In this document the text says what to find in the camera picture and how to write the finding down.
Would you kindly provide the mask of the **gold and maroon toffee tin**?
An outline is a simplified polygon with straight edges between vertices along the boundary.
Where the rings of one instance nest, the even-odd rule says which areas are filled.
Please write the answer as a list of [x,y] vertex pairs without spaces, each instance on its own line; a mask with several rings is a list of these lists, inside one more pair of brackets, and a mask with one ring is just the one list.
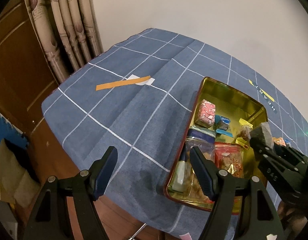
[[225,83],[205,77],[166,180],[165,196],[197,209],[212,209],[214,203],[202,192],[190,164],[189,153],[194,146],[217,168],[238,178],[257,176],[266,185],[249,146],[249,133],[267,121],[261,103]]

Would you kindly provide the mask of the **orange tape strip left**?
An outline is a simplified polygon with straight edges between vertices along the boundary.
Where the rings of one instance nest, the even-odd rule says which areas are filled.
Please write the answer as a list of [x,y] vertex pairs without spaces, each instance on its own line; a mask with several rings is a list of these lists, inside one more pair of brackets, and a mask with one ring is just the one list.
[[104,89],[111,89],[115,87],[121,87],[121,86],[128,86],[128,85],[151,85],[154,82],[154,78],[151,76],[145,76],[145,77],[137,77],[135,75],[131,75],[126,80],[120,80],[120,81],[114,81],[104,84],[96,85],[95,90],[104,90]]

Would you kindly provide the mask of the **clear fried twist snack bag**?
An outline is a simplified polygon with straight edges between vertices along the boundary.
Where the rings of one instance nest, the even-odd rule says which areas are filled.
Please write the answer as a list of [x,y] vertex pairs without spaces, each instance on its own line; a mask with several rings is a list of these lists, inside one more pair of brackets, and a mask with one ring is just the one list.
[[215,146],[213,142],[198,139],[195,137],[187,137],[185,139],[185,172],[183,179],[182,198],[190,203],[200,203],[202,205],[213,204],[214,202],[202,190],[200,184],[202,168],[198,168],[197,159],[192,158],[194,149],[199,149],[204,158],[214,161]]

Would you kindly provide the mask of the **red snack packet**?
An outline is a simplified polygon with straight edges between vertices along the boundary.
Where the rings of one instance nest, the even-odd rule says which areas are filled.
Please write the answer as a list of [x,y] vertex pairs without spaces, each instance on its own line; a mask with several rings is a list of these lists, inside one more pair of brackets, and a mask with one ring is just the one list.
[[237,178],[243,178],[243,150],[236,144],[215,143],[215,165]]

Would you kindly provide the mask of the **beige patterned curtain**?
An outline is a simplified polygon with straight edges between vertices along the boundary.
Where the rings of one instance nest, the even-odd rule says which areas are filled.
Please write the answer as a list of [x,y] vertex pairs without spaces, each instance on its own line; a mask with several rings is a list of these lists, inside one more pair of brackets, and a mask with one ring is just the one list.
[[101,53],[90,0],[24,0],[59,83]]

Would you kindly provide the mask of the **orange snack packet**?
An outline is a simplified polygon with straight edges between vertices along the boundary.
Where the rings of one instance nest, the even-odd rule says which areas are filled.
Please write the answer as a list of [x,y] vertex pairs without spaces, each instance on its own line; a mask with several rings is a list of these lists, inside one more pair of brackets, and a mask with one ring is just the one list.
[[277,145],[286,146],[285,140],[282,137],[279,138],[273,137],[272,141]]

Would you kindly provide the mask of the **yellow candy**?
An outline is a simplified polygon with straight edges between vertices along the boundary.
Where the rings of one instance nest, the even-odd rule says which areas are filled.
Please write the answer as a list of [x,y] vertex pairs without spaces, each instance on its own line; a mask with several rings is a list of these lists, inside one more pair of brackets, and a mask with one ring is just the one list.
[[253,129],[253,125],[242,118],[240,118],[239,124],[240,124],[240,130],[236,136],[235,143],[241,146],[242,148],[248,150],[250,148],[249,145],[249,141],[251,139],[250,132]]

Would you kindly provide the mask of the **heart label on cloth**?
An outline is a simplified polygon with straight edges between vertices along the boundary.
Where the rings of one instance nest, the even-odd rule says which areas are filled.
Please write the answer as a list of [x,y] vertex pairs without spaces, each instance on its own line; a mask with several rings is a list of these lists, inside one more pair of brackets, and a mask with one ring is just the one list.
[[265,92],[262,88],[260,88],[258,85],[254,84],[252,80],[249,80],[249,83],[258,91],[258,93],[265,99],[271,110],[276,113],[277,108],[275,107],[274,103],[275,100],[273,97],[271,97],[267,92]]

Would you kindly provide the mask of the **light blue salty candy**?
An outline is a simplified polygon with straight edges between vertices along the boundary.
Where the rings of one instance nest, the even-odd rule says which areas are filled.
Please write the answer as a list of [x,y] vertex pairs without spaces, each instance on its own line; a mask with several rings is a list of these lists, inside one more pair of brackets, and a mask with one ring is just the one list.
[[228,137],[233,137],[230,130],[231,120],[227,117],[221,115],[215,115],[214,130],[218,135],[226,135]]

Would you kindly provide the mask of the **pink patterned candy block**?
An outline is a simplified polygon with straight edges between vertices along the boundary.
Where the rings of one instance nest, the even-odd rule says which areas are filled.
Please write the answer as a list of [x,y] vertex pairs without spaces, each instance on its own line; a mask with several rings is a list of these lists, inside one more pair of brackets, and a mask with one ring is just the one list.
[[203,99],[198,106],[194,123],[205,128],[210,128],[215,123],[216,106]]

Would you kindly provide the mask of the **navy and mint snack pack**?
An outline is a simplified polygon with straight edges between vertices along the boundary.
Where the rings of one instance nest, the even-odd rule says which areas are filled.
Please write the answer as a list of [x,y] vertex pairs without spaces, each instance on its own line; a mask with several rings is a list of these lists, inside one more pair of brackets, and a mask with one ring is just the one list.
[[190,150],[193,147],[198,147],[206,159],[215,161],[215,138],[216,133],[212,130],[190,126],[169,184],[172,191],[185,193],[189,187],[192,174]]

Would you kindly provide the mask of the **dark seaweed snack bag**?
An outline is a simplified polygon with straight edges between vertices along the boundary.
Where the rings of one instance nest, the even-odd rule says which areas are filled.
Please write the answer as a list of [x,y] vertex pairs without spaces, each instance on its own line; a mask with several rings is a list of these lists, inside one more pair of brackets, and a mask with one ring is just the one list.
[[272,140],[272,133],[268,122],[262,122],[256,128],[252,129],[249,133],[250,140],[252,138],[258,139],[265,146],[270,149],[274,148],[274,142]]

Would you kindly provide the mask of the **blue checked tablecloth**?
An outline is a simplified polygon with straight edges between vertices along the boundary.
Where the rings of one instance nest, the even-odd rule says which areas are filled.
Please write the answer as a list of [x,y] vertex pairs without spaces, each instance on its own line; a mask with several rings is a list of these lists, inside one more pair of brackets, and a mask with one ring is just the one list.
[[[154,82],[95,90],[131,75],[151,76]],[[308,122],[273,84],[217,48],[155,28],[92,59],[44,100],[42,112],[80,170],[109,146],[117,148],[118,162],[105,192],[111,201],[151,227],[198,239],[209,214],[169,200],[163,186],[206,76],[263,104],[273,136],[290,139],[308,155]],[[276,113],[249,80],[274,98]]]

